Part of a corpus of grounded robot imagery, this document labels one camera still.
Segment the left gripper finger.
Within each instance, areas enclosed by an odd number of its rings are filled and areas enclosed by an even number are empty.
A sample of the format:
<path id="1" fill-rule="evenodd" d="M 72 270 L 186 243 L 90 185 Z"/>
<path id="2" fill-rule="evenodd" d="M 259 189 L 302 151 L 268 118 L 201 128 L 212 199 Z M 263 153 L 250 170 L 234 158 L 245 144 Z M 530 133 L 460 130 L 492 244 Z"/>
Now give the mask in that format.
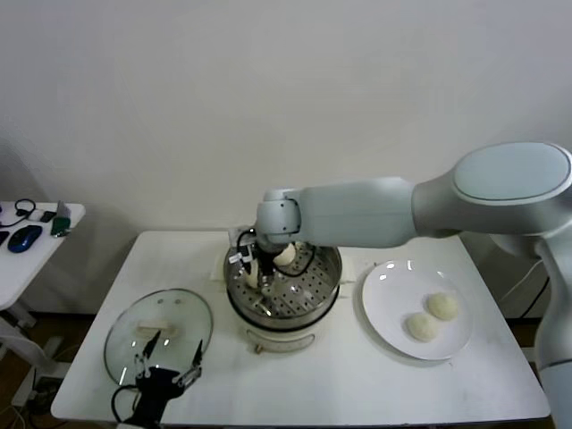
<path id="1" fill-rule="evenodd" d="M 200 341 L 191 361 L 191 367 L 183 374 L 176 376 L 172 382 L 178 387 L 190 387 L 202 375 L 203 341 Z"/>
<path id="2" fill-rule="evenodd" d="M 160 339 L 161 331 L 158 330 L 155 335 L 146 343 L 141 353 L 135 355 L 134 363 L 136 370 L 136 378 L 149 378 L 151 376 L 150 366 L 148 360 L 153 354 L 156 344 Z"/>

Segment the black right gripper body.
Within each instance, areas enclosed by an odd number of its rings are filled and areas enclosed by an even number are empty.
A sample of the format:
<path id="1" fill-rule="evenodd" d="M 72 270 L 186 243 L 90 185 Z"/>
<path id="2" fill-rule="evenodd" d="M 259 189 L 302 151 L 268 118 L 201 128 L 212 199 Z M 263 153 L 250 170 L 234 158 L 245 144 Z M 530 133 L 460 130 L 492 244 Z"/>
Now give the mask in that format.
<path id="1" fill-rule="evenodd" d="M 275 257 L 275 251 L 258 247 L 258 270 L 261 277 L 273 276 Z"/>

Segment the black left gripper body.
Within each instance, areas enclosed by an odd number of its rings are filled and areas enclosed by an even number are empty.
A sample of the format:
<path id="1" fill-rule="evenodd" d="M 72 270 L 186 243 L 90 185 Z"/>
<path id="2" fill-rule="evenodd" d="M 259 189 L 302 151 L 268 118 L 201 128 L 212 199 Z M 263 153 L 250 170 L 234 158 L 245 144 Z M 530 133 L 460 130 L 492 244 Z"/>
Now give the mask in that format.
<path id="1" fill-rule="evenodd" d="M 177 371 L 162 367 L 151 367 L 149 377 L 144 372 L 138 374 L 135 385 L 140 398 L 132 422 L 160 423 L 168 402 L 179 398 L 184 392 L 178 382 L 180 375 Z"/>

